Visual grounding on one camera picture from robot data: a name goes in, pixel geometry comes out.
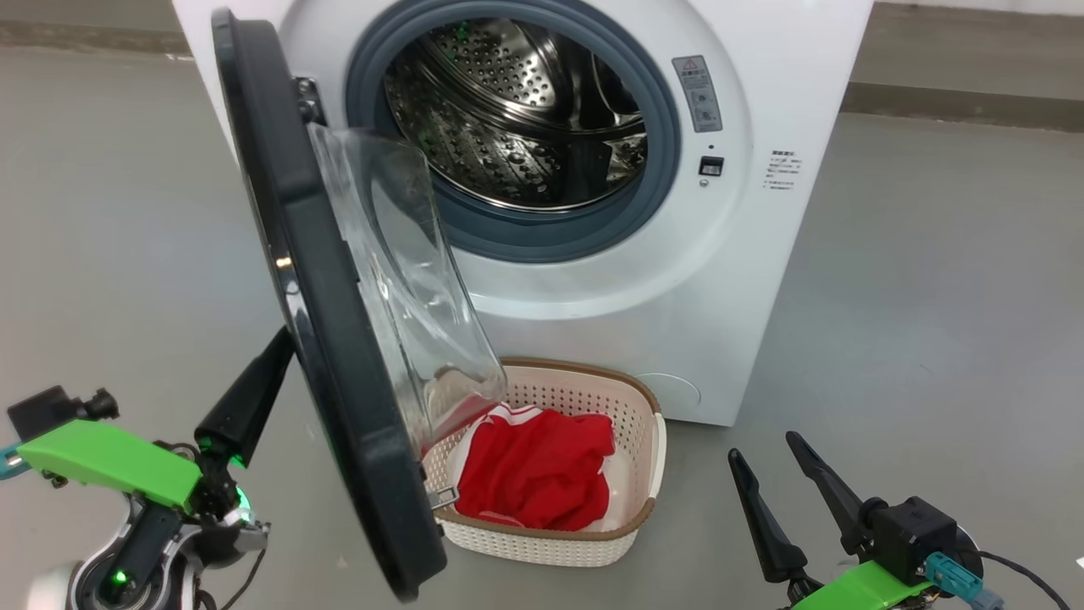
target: front-loading washing machine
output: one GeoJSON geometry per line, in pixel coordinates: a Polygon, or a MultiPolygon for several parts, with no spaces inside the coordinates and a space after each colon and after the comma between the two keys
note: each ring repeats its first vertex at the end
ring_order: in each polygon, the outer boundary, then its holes
{"type": "Polygon", "coordinates": [[[738,408],[873,0],[175,0],[278,30],[299,103],[425,154],[500,355],[738,408]]]}

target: red garment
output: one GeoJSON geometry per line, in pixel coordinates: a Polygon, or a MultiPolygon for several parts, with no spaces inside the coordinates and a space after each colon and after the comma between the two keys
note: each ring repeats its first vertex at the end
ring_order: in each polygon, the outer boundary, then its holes
{"type": "Polygon", "coordinates": [[[602,466],[614,454],[609,417],[501,405],[472,431],[464,438],[470,445],[459,482],[460,514],[566,532],[606,515],[609,486],[602,466]]]}

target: gray floor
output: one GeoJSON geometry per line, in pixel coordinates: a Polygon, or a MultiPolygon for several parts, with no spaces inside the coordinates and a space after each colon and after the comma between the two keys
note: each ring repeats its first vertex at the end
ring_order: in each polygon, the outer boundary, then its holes
{"type": "MultiPolygon", "coordinates": [[[[0,404],[105,386],[122,426],[185,440],[281,324],[194,67],[0,49],[0,404]]],[[[836,575],[846,556],[790,429],[859,494],[921,495],[1084,605],[1081,158],[1081,135],[842,116],[738,424],[671,426],[629,556],[578,571],[449,548],[416,607],[783,606],[725,454],[741,447],[812,573],[836,575]]],[[[238,608],[396,607],[296,371],[241,477],[274,534],[238,608]]],[[[0,485],[0,607],[93,550],[119,509],[101,490],[0,485]]],[[[243,572],[208,587],[224,599],[243,572]]],[[[1005,570],[988,582],[1010,608],[1051,607],[1005,570]]]]}
{"type": "Polygon", "coordinates": [[[878,3],[851,80],[1084,100],[1082,73],[1084,16],[878,3]]]}
{"type": "Polygon", "coordinates": [[[181,30],[170,0],[3,0],[0,20],[181,30]]]}

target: laundry basket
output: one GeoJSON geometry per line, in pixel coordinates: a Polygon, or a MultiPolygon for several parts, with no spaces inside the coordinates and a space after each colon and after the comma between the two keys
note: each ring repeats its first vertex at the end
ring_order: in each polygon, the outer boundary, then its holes
{"type": "MultiPolygon", "coordinates": [[[[602,532],[532,530],[465,517],[447,507],[436,512],[448,540],[483,553],[547,566],[596,568],[620,559],[655,507],[667,455],[667,428],[651,392],[627,375],[585,365],[532,359],[505,359],[507,403],[537,405],[566,415],[602,413],[614,420],[615,454],[628,459],[628,483],[609,482],[610,502],[623,523],[602,532]]],[[[448,459],[463,439],[460,431],[434,446],[424,464],[430,491],[449,486],[448,459]]]]}

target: warning label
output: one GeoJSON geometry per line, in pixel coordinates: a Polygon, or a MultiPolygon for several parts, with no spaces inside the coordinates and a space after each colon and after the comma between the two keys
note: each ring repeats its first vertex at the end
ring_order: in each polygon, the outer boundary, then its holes
{"type": "Polygon", "coordinates": [[[795,151],[774,150],[767,158],[761,187],[770,191],[792,191],[802,172],[802,159],[795,151]]]}
{"type": "Polygon", "coordinates": [[[719,113],[715,87],[711,83],[711,74],[708,73],[704,55],[674,57],[673,66],[685,91],[688,112],[693,115],[693,130],[722,131],[723,118],[719,113]]]}

